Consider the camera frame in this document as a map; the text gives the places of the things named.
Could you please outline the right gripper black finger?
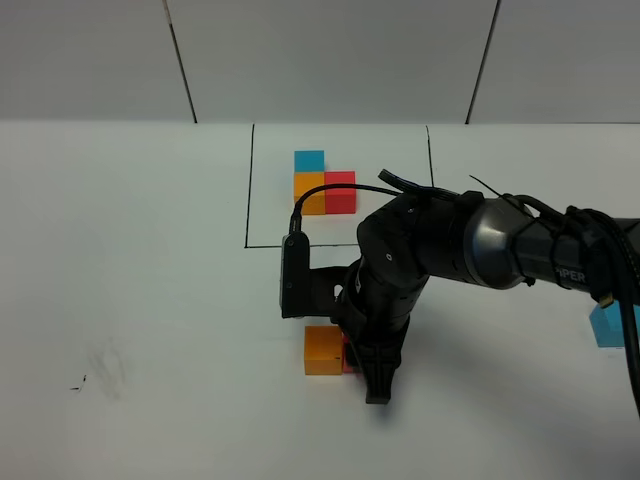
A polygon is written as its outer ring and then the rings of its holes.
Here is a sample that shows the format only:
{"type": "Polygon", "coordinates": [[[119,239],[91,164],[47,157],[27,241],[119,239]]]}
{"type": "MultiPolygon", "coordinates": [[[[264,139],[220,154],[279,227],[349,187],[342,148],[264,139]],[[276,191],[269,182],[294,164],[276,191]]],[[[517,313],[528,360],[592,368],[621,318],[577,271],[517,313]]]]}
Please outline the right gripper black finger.
{"type": "Polygon", "coordinates": [[[352,343],[366,385],[367,404],[388,404],[395,371],[401,365],[402,343],[352,343]]]}

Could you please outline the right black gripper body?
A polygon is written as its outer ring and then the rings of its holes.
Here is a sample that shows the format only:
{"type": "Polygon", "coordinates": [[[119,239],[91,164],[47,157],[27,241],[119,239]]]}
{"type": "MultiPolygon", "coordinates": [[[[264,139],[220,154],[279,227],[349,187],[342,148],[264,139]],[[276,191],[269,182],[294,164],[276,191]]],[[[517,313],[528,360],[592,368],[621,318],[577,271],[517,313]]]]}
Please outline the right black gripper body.
{"type": "Polygon", "coordinates": [[[411,313],[429,274],[413,258],[361,257],[339,266],[342,287],[332,314],[361,368],[397,368],[411,313]]]}

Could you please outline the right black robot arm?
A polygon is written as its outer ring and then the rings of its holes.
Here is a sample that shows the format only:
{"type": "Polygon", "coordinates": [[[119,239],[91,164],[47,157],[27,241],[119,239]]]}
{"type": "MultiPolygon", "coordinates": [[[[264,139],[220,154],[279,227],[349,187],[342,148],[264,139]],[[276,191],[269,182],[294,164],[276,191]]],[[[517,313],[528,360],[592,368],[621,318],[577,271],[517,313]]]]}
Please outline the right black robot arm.
{"type": "Polygon", "coordinates": [[[617,305],[630,383],[639,383],[639,223],[591,208],[556,211],[528,195],[487,198],[382,172],[398,195],[358,226],[336,322],[370,404],[386,404],[411,313],[433,277],[494,290],[549,282],[617,305]]]}

